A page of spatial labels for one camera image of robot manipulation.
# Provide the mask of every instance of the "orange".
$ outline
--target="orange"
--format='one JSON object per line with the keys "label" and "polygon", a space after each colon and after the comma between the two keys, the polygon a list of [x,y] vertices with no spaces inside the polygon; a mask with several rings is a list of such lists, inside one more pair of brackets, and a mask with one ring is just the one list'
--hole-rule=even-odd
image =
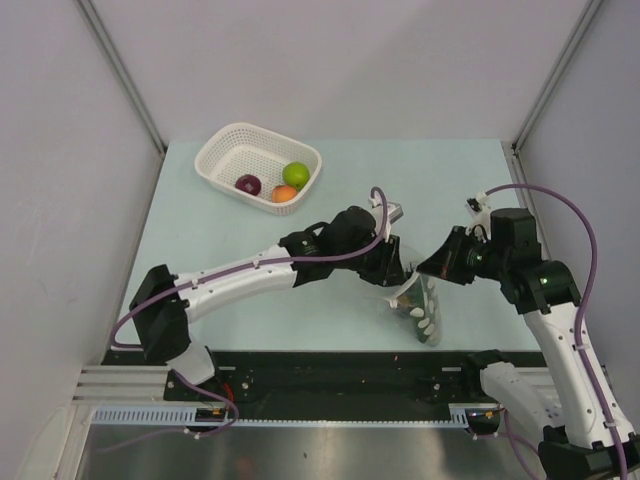
{"label": "orange", "polygon": [[279,185],[271,192],[271,201],[273,203],[288,202],[298,194],[298,191],[288,185]]}

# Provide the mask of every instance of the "white plastic basket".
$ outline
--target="white plastic basket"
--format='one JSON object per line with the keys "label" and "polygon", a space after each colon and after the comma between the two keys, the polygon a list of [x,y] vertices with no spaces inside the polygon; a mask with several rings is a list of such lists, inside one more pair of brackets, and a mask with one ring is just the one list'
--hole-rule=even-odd
{"label": "white plastic basket", "polygon": [[[282,170],[291,162],[302,162],[311,178],[288,202],[273,203],[271,192],[282,185]],[[212,187],[274,215],[295,211],[312,187],[320,169],[322,157],[315,148],[283,135],[248,123],[233,123],[216,133],[198,152],[195,160],[198,174]],[[235,188],[242,175],[260,179],[262,189],[257,196]]]}

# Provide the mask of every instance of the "white wall panel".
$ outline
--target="white wall panel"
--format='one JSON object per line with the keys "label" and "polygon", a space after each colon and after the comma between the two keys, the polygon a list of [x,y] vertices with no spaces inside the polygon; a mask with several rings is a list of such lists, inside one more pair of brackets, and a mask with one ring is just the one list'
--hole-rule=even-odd
{"label": "white wall panel", "polygon": [[160,159],[73,2],[0,5],[0,477],[104,347]]}
{"label": "white wall panel", "polygon": [[165,141],[513,140],[585,0],[96,0]]}
{"label": "white wall panel", "polygon": [[[640,2],[610,0],[524,146],[527,179],[566,194],[593,223],[599,273],[587,322],[640,429]],[[589,243],[557,202],[536,198],[554,257],[584,286]]]}

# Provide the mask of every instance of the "white cable clip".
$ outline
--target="white cable clip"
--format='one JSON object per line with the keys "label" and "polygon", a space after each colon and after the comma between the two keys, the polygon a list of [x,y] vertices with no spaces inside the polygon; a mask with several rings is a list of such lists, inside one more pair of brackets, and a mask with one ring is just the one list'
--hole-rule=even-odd
{"label": "white cable clip", "polygon": [[371,204],[371,208],[375,208],[382,204],[382,197],[378,192],[374,192],[373,195],[369,197],[369,203]]}
{"label": "white cable clip", "polygon": [[466,230],[467,235],[471,235],[477,225],[482,225],[487,235],[491,237],[491,207],[489,206],[487,194],[478,192],[475,198],[467,200],[465,206],[472,217],[471,223]]}

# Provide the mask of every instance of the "cable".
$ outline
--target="cable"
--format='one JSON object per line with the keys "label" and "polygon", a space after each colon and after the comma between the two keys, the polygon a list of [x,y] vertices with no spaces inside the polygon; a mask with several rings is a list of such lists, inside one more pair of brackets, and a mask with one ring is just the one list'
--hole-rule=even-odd
{"label": "cable", "polygon": [[[513,450],[513,453],[516,455],[516,458],[518,459],[518,462],[520,463],[520,466],[522,467],[522,469],[525,471],[525,473],[529,476],[529,478],[531,480],[539,480],[538,477],[536,476],[535,473],[533,473],[533,471],[531,470],[531,468],[529,467],[529,465],[527,465],[527,462],[525,461],[524,457],[522,456],[522,454],[520,453],[520,450],[518,450],[518,446],[516,445],[516,439],[515,439],[515,435],[513,433],[513,431],[511,430],[511,421],[509,419],[509,411],[505,410],[504,411],[504,426],[507,430],[507,438],[509,439],[509,443],[511,444],[511,449]],[[531,445],[529,442],[527,442],[525,440],[527,447],[532,449],[535,453],[536,456],[538,455],[538,450]]]}
{"label": "cable", "polygon": [[[236,423],[238,421],[238,419],[240,418],[240,412],[238,411],[238,407],[236,407],[236,405],[229,399],[226,399],[220,395],[217,395],[213,392],[209,392],[208,390],[205,390],[203,388],[200,388],[194,384],[192,384],[191,382],[189,382],[186,378],[184,378],[182,375],[180,375],[178,372],[174,371],[174,374],[176,375],[176,377],[178,378],[178,380],[180,380],[186,387],[189,387],[191,390],[201,394],[201,395],[205,395],[209,398],[212,398],[214,400],[217,400],[219,402],[224,403],[228,409],[233,411],[233,418],[231,420],[229,420],[227,423],[220,425],[219,427],[216,427],[214,430],[208,431],[208,432],[203,432],[203,433],[196,433],[193,435],[193,438],[195,440],[198,440],[200,438],[205,438],[205,437],[210,437],[212,435],[217,435],[218,433],[222,433],[225,430],[228,430],[229,428],[231,428],[231,426]],[[96,450],[97,453],[111,453],[114,452],[116,450],[119,450],[121,448],[124,447],[128,447],[131,445],[134,445],[138,442],[141,442],[143,440],[147,440],[149,438],[153,438],[153,437],[157,437],[159,435],[164,435],[165,433],[185,433],[185,434],[189,434],[189,429],[188,428],[163,428],[162,430],[156,430],[153,432],[149,432],[149,433],[145,433],[144,435],[140,435],[139,437],[136,438],[132,438],[130,440],[126,440],[124,442],[118,443],[116,445],[112,445],[110,447],[106,447],[106,448],[99,448]]]}
{"label": "cable", "polygon": [[[567,205],[573,212],[580,218],[582,224],[587,230],[587,234],[589,235],[589,242],[591,244],[591,266],[589,268],[589,276],[587,278],[587,285],[585,286],[584,293],[582,296],[582,303],[578,307],[578,311],[576,312],[576,318],[574,323],[574,337],[576,346],[584,345],[582,340],[582,325],[584,324],[584,312],[587,308],[587,304],[589,303],[589,299],[591,297],[591,291],[593,290],[593,284],[596,278],[596,270],[598,268],[598,243],[596,242],[596,235],[593,231],[593,227],[591,223],[587,219],[587,217],[582,213],[582,211],[574,204],[571,200],[566,198],[565,196],[554,192],[545,187],[540,187],[538,185],[529,185],[528,183],[512,183],[507,185],[500,185],[499,187],[492,188],[486,191],[487,195],[492,195],[494,193],[503,191],[503,190],[512,190],[512,189],[525,189],[532,190],[535,192],[545,193],[551,197],[554,197],[560,200],[562,203]],[[618,428],[615,426],[615,419],[613,418],[613,412],[609,407],[609,402],[605,398],[604,391],[598,382],[598,377],[596,376],[596,372],[589,361],[589,357],[587,356],[587,352],[584,349],[578,349],[578,355],[582,360],[584,368],[587,372],[587,376],[589,377],[589,381],[593,386],[593,390],[598,397],[598,401],[600,402],[600,406],[602,407],[602,411],[604,413],[605,420],[608,424],[613,425],[609,427],[609,431],[611,433],[611,438],[613,439],[613,443],[616,447],[616,452],[618,454],[618,460],[620,462],[620,480],[627,480],[627,457],[624,453],[624,447],[622,445],[622,440],[620,438],[620,433],[618,432]]]}
{"label": "cable", "polygon": [[[247,262],[247,263],[243,263],[241,265],[236,265],[235,267],[230,267],[227,268],[225,270],[222,270],[220,272],[214,272],[211,273],[209,275],[205,275],[203,277],[200,277],[197,279],[197,282],[199,284],[201,283],[208,283],[212,280],[217,280],[218,278],[222,278],[225,277],[227,275],[232,275],[234,273],[238,273],[241,272],[243,270],[246,270],[248,268],[257,268],[259,265],[274,265],[277,263],[294,263],[294,262],[300,262],[300,263],[325,263],[325,262],[341,262],[344,260],[349,260],[351,258],[354,257],[359,257],[360,255],[364,255],[365,253],[370,252],[371,250],[373,250],[384,238],[384,234],[385,234],[385,230],[386,230],[386,225],[387,225],[387,216],[388,216],[388,212],[389,212],[389,206],[387,204],[387,197],[385,197],[384,192],[379,188],[379,187],[373,187],[371,189],[371,196],[374,196],[374,194],[378,194],[380,196],[380,202],[382,204],[382,223],[380,224],[380,231],[378,232],[378,235],[376,235],[376,238],[366,247],[361,248],[360,250],[356,250],[355,252],[351,252],[351,253],[345,253],[342,255],[329,255],[326,257],[280,257],[280,258],[266,258],[264,260],[258,260],[258,263],[255,264],[254,262]],[[191,288],[193,287],[193,283],[191,282],[187,282],[187,283],[183,283],[181,285],[177,285],[173,288],[170,288],[168,290],[164,290],[163,292],[159,293],[158,295],[155,295],[147,300],[145,300],[144,302],[142,302],[140,305],[138,305],[137,307],[135,307],[133,310],[129,311],[126,315],[124,315],[120,320],[118,320],[115,325],[113,326],[113,329],[111,330],[111,335],[109,336],[109,344],[113,347],[116,348],[121,348],[124,350],[140,350],[140,345],[136,345],[136,344],[131,344],[131,343],[120,343],[116,340],[116,335],[118,334],[118,331],[122,328],[122,326],[127,323],[129,320],[131,320],[133,317],[135,317],[138,313],[140,313],[142,310],[144,310],[145,308],[153,305],[154,303],[162,300],[163,298],[166,298],[168,296],[173,295],[174,293],[178,293],[182,290],[185,290],[187,288]]]}
{"label": "cable", "polygon": [[233,396],[233,390],[231,390],[231,387],[229,386],[229,384],[223,383],[222,388],[224,388],[224,391],[227,392],[227,398],[232,402],[235,401],[235,397]]}

